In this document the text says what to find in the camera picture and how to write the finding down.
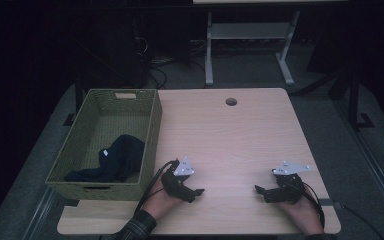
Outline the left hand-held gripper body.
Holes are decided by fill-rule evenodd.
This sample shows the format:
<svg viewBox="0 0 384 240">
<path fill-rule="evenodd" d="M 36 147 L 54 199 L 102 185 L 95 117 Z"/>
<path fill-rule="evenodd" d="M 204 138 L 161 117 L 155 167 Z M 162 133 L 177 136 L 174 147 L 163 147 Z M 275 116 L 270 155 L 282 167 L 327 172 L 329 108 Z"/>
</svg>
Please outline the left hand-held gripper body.
<svg viewBox="0 0 384 240">
<path fill-rule="evenodd" d="M 161 182 L 170 196 L 181 199 L 182 196 L 189 195 L 192 190 L 184 185 L 184 181 L 194 173 L 195 171 L 187 157 L 181 160 L 176 159 L 161 177 Z"/>
</svg>

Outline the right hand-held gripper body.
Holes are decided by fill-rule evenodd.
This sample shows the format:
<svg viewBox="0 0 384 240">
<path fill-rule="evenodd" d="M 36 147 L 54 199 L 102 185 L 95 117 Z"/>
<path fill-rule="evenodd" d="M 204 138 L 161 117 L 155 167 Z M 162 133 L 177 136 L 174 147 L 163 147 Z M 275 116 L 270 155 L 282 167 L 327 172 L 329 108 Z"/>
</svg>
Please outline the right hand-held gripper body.
<svg viewBox="0 0 384 240">
<path fill-rule="evenodd" d="M 275 190 L 273 201 L 296 203 L 302 196 L 306 195 L 304 182 L 299 176 L 300 172 L 309 171 L 308 165 L 301 165 L 283 161 L 277 168 L 272 170 L 278 188 Z"/>
</svg>

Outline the dark blue fishbone print garment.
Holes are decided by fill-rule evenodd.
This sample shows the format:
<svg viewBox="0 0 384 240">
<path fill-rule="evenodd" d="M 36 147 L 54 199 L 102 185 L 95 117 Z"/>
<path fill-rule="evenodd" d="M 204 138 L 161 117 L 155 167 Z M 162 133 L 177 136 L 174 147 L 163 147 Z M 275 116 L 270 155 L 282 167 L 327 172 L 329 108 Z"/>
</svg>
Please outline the dark blue fishbone print garment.
<svg viewBox="0 0 384 240">
<path fill-rule="evenodd" d="M 145 143 L 137 137 L 120 135 L 108 148 L 98 152 L 99 167 L 71 171 L 68 182 L 124 182 L 141 169 Z"/>
</svg>

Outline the green woven basket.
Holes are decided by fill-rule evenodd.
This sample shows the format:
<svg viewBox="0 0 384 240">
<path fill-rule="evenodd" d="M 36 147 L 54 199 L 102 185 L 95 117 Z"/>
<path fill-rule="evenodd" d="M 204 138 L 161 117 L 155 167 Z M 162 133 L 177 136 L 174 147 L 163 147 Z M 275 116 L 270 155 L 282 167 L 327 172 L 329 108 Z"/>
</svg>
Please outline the green woven basket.
<svg viewBox="0 0 384 240">
<path fill-rule="evenodd" d="M 138 201 L 154 176 L 162 106 L 154 89 L 91 89 L 46 179 L 67 199 Z M 69 182 L 72 171 L 99 166 L 98 152 L 121 135 L 145 144 L 141 168 L 124 181 Z"/>
</svg>

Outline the person's left hand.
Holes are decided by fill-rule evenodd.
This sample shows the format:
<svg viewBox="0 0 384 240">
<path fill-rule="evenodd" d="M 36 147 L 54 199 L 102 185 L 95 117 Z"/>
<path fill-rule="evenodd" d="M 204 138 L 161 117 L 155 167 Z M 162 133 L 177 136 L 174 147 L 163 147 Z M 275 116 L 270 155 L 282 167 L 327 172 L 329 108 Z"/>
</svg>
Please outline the person's left hand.
<svg viewBox="0 0 384 240">
<path fill-rule="evenodd" d="M 142 209 L 158 221 L 181 203 L 180 199 L 170 196 L 163 189 L 163 184 L 158 179 L 151 188 L 151 195 L 143 204 Z"/>
</svg>

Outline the person's right hand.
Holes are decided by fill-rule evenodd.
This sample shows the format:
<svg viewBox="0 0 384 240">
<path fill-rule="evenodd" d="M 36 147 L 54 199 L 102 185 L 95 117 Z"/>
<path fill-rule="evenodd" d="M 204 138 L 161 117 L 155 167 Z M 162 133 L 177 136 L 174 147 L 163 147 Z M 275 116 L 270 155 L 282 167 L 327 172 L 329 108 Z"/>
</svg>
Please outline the person's right hand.
<svg viewBox="0 0 384 240">
<path fill-rule="evenodd" d="M 302 197 L 294 204 L 280 202 L 275 206 L 281 209 L 304 235 L 324 234 L 319 215 L 308 199 Z"/>
</svg>

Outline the black metal stand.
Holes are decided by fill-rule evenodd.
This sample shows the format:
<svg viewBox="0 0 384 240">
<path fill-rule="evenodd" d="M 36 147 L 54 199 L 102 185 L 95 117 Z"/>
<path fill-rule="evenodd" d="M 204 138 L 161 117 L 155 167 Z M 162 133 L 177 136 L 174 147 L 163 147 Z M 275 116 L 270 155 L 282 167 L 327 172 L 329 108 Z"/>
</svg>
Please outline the black metal stand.
<svg viewBox="0 0 384 240">
<path fill-rule="evenodd" d="M 348 67 L 342 67 L 335 72 L 334 83 L 329 91 L 333 100 L 342 99 L 348 94 L 347 121 L 355 131 L 361 128 L 374 128 L 375 125 L 366 113 L 358 111 L 359 104 L 359 78 Z"/>
</svg>

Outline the white metal table frame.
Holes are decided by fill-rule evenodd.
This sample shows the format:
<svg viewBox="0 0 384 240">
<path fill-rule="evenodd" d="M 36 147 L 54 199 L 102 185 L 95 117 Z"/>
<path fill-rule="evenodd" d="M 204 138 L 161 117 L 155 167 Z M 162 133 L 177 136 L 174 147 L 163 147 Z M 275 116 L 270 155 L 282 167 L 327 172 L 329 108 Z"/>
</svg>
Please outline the white metal table frame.
<svg viewBox="0 0 384 240">
<path fill-rule="evenodd" d="M 348 0 L 192 0 L 194 6 L 209 7 L 207 13 L 206 53 L 205 53 L 205 85 L 214 84 L 212 43 L 214 40 L 281 40 L 284 42 L 280 52 L 275 54 L 277 64 L 287 86 L 295 84 L 286 57 L 297 28 L 297 23 L 304 5 L 333 4 Z M 288 22 L 251 22 L 251 23 L 219 23 L 213 21 L 215 7 L 239 10 L 248 8 L 259 10 L 263 7 L 292 7 L 292 15 Z"/>
</svg>

